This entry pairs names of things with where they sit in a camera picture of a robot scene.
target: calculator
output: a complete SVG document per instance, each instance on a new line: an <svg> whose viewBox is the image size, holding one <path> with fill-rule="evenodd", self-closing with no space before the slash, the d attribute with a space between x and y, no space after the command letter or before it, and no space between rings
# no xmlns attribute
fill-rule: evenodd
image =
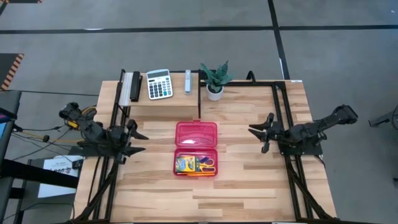
<svg viewBox="0 0 398 224"><path fill-rule="evenodd" d="M147 72L149 99L158 100L173 96L173 87L168 69Z"/></svg>

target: gray floor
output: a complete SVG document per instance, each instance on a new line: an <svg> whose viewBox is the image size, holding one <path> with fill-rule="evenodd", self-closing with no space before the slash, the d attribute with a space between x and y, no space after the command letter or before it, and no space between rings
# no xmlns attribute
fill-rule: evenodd
<svg viewBox="0 0 398 224"><path fill-rule="evenodd" d="M275 8L281 26L398 24L396 1L277 0ZM46 0L9 4L0 17L0 29L269 25L265 0ZM390 124L370 128L368 119L397 104L398 30L283 31L281 35L291 79L304 81L314 119L342 103L359 115L352 126L328 130L323 143L338 216L396 223L398 189L392 175L398 173L398 133ZM16 90L97 94L101 81L117 79L121 68L193 70L200 62L214 67L225 60L236 78L248 70L257 78L282 78L272 31L0 35L0 42L2 53L25 54L11 85ZM96 103L96 97L26 93L18 123L29 128L60 124L57 113L69 101L88 106ZM13 138L7 157L33 147ZM30 158L54 155L42 151ZM7 214L12 214L13 206L11 202ZM69 210L32 210L24 223L62 222Z"/></svg>

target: scissors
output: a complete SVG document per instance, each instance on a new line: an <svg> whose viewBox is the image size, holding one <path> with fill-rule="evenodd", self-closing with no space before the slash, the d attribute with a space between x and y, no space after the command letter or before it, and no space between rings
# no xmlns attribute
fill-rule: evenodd
<svg viewBox="0 0 398 224"><path fill-rule="evenodd" d="M201 162L199 164L199 169L202 172L216 172L216 168L214 167L214 160L208 159L205 162Z"/></svg>

